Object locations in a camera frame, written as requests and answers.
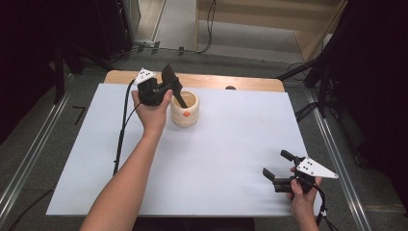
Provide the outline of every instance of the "hand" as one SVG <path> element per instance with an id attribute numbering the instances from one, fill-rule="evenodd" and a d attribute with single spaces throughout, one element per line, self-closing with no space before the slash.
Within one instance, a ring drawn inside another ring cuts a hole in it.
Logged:
<path id="1" fill-rule="evenodd" d="M 163 98 L 163 102 L 159 106 L 146 106 L 140 104 L 139 92 L 137 90 L 132 91 L 132 98 L 134 106 L 136 108 L 136 113 L 141 121 L 144 128 L 144 134 L 157 134 L 160 135 L 166 125 L 166 110 L 170 104 L 173 91 L 168 90 Z"/>
<path id="2" fill-rule="evenodd" d="M 316 184 L 321 183 L 321 177 L 316 177 Z M 296 179 L 291 182 L 293 193 L 287 193 L 288 198 L 292 198 L 292 215 L 299 223 L 300 227 L 311 227 L 316 226 L 315 215 L 314 215 L 314 204 L 315 198 L 318 190 L 312 188 L 308 193 L 303 194 L 303 190 Z"/>

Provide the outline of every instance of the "cup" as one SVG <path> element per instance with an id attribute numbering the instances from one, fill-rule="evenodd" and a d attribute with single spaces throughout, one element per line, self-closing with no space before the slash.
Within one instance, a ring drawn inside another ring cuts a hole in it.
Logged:
<path id="1" fill-rule="evenodd" d="M 188 90 L 182 90 L 180 95 L 186 102 L 187 108 L 182 108 L 173 96 L 170 102 L 171 120 L 181 127 L 189 127 L 198 120 L 200 100 L 196 94 Z"/>

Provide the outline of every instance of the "cable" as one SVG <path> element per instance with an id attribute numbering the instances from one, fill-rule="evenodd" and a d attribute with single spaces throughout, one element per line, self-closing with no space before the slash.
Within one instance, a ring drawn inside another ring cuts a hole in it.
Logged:
<path id="1" fill-rule="evenodd" d="M 297 123 L 300 122 L 300 120 L 302 120 L 304 117 L 306 117 L 310 112 L 312 112 L 319 105 L 320 105 L 319 102 L 313 102 L 313 103 L 308 104 L 303 109 L 300 109 L 299 111 L 294 113 L 294 115 L 296 116 Z"/>
<path id="2" fill-rule="evenodd" d="M 288 72 L 289 69 L 290 69 L 293 65 L 295 65 L 295 64 L 306 64 L 306 63 L 293 63 L 293 64 L 290 64 L 290 65 L 288 66 L 288 68 L 286 68 L 286 71 Z M 296 80 L 296 81 L 303 81 L 303 80 L 300 80 L 300 79 L 296 79 L 296 78 L 294 78 L 293 76 L 291 76 L 291 78 L 294 79 L 294 80 Z"/>
<path id="3" fill-rule="evenodd" d="M 210 9 L 208 10 L 208 14 L 207 14 L 207 30 L 208 30 L 208 43 L 207 46 L 204 48 L 204 50 L 197 52 L 198 54 L 204 53 L 206 52 L 208 49 L 210 49 L 211 47 L 211 43 L 213 42 L 213 22 L 214 22 L 214 15 L 216 14 L 216 5 L 217 2 L 216 0 L 213 1 L 213 3 L 211 4 Z M 213 10 L 213 16 L 211 18 L 211 26 L 210 26 L 210 12 L 211 10 Z"/>
<path id="4" fill-rule="evenodd" d="M 17 224 L 21 221 L 21 219 L 37 204 L 39 203 L 45 196 L 47 196 L 48 194 L 50 194 L 51 192 L 54 191 L 56 185 L 54 185 L 54 187 L 51 190 L 48 190 L 47 192 L 45 192 L 42 196 L 40 196 L 37 200 L 35 200 L 29 207 L 27 207 L 20 216 L 18 216 L 17 220 L 12 224 L 12 226 L 9 228 L 9 231 L 13 231 L 15 230 L 15 228 L 17 227 Z"/>
<path id="5" fill-rule="evenodd" d="M 321 197 L 320 213 L 319 213 L 319 215 L 318 215 L 318 218 L 316 219 L 316 223 L 317 223 L 318 226 L 319 226 L 320 221 L 321 221 L 321 218 L 324 218 L 324 220 L 325 220 L 326 223 L 327 223 L 327 226 L 329 227 L 329 229 L 330 229 L 331 231 L 334 231 L 334 230 L 339 231 L 339 229 L 338 229 L 336 226 L 334 226 L 334 224 L 333 224 L 332 222 L 329 221 L 329 219 L 327 218 L 327 216 L 324 215 L 325 211 L 327 211 L 327 208 L 326 208 L 326 196 L 325 196 L 323 190 L 321 190 L 317 184 L 314 184 L 314 185 L 313 185 L 313 188 L 315 188 L 315 189 L 318 190 L 318 192 L 319 192 L 319 194 L 320 194 L 320 197 Z"/>
<path id="6" fill-rule="evenodd" d="M 129 115 L 129 118 L 126 119 L 126 114 L 127 114 L 127 104 L 128 104 L 128 99 L 129 99 L 129 92 L 130 92 L 130 88 L 132 87 L 133 83 L 135 82 L 135 79 L 133 79 L 130 83 L 129 86 L 126 90 L 126 95 L 125 95 L 125 106 L 124 106 L 124 110 L 123 110 L 123 119 L 122 119 L 122 129 L 120 130 L 120 134 L 119 134 L 119 141 L 117 144 L 117 151 L 116 151 L 116 159 L 114 161 L 115 163 L 115 168 L 114 168 L 114 175 L 117 173 L 117 169 L 119 168 L 119 161 L 120 161 L 120 153 L 122 151 L 122 144 L 123 144 L 123 137 L 125 135 L 125 128 L 127 125 L 127 122 L 129 121 L 130 116 L 132 115 L 132 113 Z"/>

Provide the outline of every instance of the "white table surface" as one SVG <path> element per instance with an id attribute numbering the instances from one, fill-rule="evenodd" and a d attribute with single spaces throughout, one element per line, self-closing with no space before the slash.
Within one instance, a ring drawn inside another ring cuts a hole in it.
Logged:
<path id="1" fill-rule="evenodd" d="M 47 210 L 85 216 L 113 175 L 126 85 L 99 85 Z M 290 177 L 286 149 L 307 156 L 291 102 L 284 92 L 186 89 L 200 98 L 188 128 L 167 123 L 140 209 L 146 217 L 289 216 L 290 200 L 274 192 L 263 167 Z M 133 101 L 129 97 L 128 114 Z M 142 132 L 136 115 L 125 132 L 120 165 Z"/>

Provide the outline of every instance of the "wooden table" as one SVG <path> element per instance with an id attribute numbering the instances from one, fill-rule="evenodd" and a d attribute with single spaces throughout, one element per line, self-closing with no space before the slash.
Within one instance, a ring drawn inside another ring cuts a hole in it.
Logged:
<path id="1" fill-rule="evenodd" d="M 198 21 L 207 20 L 213 3 L 196 1 L 195 49 Z M 309 61 L 327 34 L 334 32 L 346 3 L 345 0 L 218 0 L 214 21 L 292 30 L 303 59 Z"/>
<path id="2" fill-rule="evenodd" d="M 162 73 L 156 72 L 158 82 L 162 82 Z M 176 73 L 180 79 L 180 83 L 185 88 L 203 88 L 203 89 L 225 89 L 232 86 L 237 90 L 261 90 L 261 91 L 277 91 L 285 92 L 283 84 L 276 79 L 263 78 L 247 78 L 234 76 L 219 76 L 219 75 L 200 75 L 200 74 L 184 74 Z M 132 79 L 138 76 L 137 71 L 121 71 L 113 70 L 108 72 L 105 82 L 106 84 L 129 84 Z"/>

